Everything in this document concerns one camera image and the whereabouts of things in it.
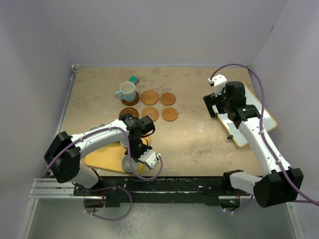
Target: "cork coaster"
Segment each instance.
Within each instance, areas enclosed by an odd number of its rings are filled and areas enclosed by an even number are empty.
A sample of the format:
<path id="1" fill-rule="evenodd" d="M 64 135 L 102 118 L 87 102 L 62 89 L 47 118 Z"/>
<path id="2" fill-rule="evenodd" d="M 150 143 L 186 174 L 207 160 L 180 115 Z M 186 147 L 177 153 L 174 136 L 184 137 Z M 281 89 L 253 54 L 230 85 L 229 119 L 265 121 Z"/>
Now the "cork coaster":
<path id="1" fill-rule="evenodd" d="M 151 118 L 151 120 L 153 120 L 153 122 L 155 122 L 159 118 L 160 113 L 154 107 L 146 107 L 141 112 L 141 117 L 144 117 L 144 116 L 149 116 Z"/>
<path id="2" fill-rule="evenodd" d="M 132 108 L 132 107 L 127 107 L 127 108 L 122 109 L 119 116 L 123 116 L 126 114 L 131 114 L 133 117 L 136 117 L 136 118 L 140 117 L 139 112 L 135 108 Z"/>
<path id="3" fill-rule="evenodd" d="M 136 105 L 139 101 L 140 101 L 140 95 L 138 92 L 136 92 L 136 97 L 135 97 L 135 100 L 133 102 L 127 102 L 125 100 L 121 100 L 122 103 L 125 105 L 125 106 L 134 106 Z"/>
<path id="4" fill-rule="evenodd" d="M 178 117 L 178 112 L 173 107 L 167 107 L 161 112 L 161 116 L 166 121 L 174 121 Z"/>
<path id="5" fill-rule="evenodd" d="M 171 106 L 175 103 L 176 97 L 171 92 L 166 92 L 160 96 L 160 101 L 163 105 Z"/>
<path id="6" fill-rule="evenodd" d="M 159 99 L 160 97 L 155 91 L 144 91 L 141 94 L 141 101 L 147 106 L 155 105 Z"/>

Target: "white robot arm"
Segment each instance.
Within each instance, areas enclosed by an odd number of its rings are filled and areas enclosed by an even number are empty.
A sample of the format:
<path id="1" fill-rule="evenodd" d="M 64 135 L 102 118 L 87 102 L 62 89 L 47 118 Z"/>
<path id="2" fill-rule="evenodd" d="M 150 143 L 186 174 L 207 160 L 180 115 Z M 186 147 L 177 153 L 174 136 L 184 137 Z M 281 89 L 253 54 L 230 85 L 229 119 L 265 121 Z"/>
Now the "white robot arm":
<path id="1" fill-rule="evenodd" d="M 212 106 L 216 106 L 218 114 L 227 114 L 235 127 L 243 134 L 250 144 L 262 169 L 262 177 L 249 175 L 242 170 L 224 173 L 229 187 L 243 190 L 255 196 L 261 207 L 268 207 L 297 198 L 297 192 L 289 185 L 283 176 L 277 161 L 265 145 L 260 133 L 260 113 L 254 105 L 246 104 L 245 87 L 241 82 L 227 82 L 222 75 L 208 79 L 215 92 L 203 97 L 212 118 L 216 117 Z M 300 188 L 303 174 L 299 168 L 293 169 L 283 158 L 270 139 L 268 133 L 263 134 L 283 168 L 294 184 Z"/>
<path id="2" fill-rule="evenodd" d="M 109 130 L 113 127 L 121 130 Z M 72 181 L 86 188 L 92 188 L 99 182 L 99 177 L 92 168 L 84 165 L 82 159 L 94 150 L 126 140 L 122 131 L 128 135 L 131 158 L 144 163 L 149 169 L 154 169 L 159 163 L 158 154 L 152 147 L 143 144 L 141 139 L 149 132 L 155 131 L 153 121 L 148 116 L 138 119 L 132 115 L 124 115 L 106 126 L 80 134 L 68 135 L 66 132 L 61 132 L 53 140 L 44 159 L 49 165 L 67 145 L 76 142 L 54 162 L 51 170 L 59 183 Z"/>

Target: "green sponge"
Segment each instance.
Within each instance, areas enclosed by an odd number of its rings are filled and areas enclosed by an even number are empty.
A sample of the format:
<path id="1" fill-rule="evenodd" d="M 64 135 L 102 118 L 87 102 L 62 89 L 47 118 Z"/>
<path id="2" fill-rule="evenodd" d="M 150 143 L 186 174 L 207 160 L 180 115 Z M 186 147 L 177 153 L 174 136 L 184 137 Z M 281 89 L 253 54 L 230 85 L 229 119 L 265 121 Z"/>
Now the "green sponge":
<path id="1" fill-rule="evenodd" d="M 136 76 L 131 76 L 130 77 L 130 82 L 133 82 L 135 85 L 139 82 L 139 78 L 137 78 Z"/>

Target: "wall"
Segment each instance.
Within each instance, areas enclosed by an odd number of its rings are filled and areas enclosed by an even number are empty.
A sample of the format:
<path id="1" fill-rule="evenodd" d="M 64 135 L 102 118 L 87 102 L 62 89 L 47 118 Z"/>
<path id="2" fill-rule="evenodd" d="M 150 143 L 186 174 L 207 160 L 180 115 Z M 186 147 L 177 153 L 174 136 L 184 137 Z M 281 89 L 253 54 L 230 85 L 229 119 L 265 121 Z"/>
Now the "wall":
<path id="1" fill-rule="evenodd" d="M 71 67 L 34 0 L 0 2 L 0 234 L 16 238 L 62 112 Z"/>
<path id="2" fill-rule="evenodd" d="M 271 137 L 290 164 L 301 168 L 302 189 L 317 200 L 318 22 L 319 1 L 288 0 L 253 63 L 265 87 L 266 107 L 278 121 Z M 318 238 L 319 208 L 297 206 L 307 238 Z"/>
<path id="3" fill-rule="evenodd" d="M 287 0 L 39 0 L 72 64 L 251 64 Z"/>

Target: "wooden table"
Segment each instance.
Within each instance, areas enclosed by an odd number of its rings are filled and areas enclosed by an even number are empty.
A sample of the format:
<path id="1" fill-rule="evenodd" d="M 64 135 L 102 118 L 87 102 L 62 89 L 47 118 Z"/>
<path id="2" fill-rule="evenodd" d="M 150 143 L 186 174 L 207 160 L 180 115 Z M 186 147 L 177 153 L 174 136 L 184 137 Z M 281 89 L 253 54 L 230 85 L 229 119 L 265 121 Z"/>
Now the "wooden table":
<path id="1" fill-rule="evenodd" d="M 203 96 L 211 94 L 207 79 L 212 67 L 80 67 L 70 95 L 62 131 L 68 134 L 86 132 L 94 125 L 108 124 L 125 108 L 114 92 L 131 76 L 137 76 L 137 92 L 154 90 L 159 95 L 172 92 L 173 105 L 179 115 L 173 122 L 161 115 L 151 136 L 152 147 L 163 158 L 161 176 L 218 176 L 226 171 L 242 169 L 248 174 L 261 175 L 258 161 L 249 145 L 238 147 L 227 140 L 228 132 L 218 118 L 211 119 Z M 253 90 L 250 75 L 244 68 L 224 68 L 220 72 L 228 81 L 242 81 Z M 139 101 L 134 106 L 141 114 L 146 106 Z M 153 107 L 166 107 L 160 101 Z M 154 175 L 157 169 L 143 171 Z M 99 170 L 100 175 L 122 175 Z"/>

